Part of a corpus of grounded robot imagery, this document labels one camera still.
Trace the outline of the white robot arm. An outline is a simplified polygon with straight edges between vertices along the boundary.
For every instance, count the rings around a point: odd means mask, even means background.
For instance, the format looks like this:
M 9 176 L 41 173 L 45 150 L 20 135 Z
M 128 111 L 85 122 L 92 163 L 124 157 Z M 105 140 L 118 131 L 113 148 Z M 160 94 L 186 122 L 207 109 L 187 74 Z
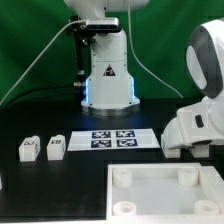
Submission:
M 107 12 L 138 9 L 149 0 L 64 0 L 80 17 L 77 29 L 91 48 L 92 71 L 82 107 L 105 113 L 139 103 L 127 71 L 127 40 L 119 20 Z M 204 94 L 201 102 L 181 108 L 161 135 L 165 150 L 224 145 L 224 18 L 194 29 L 186 51 L 189 73 Z

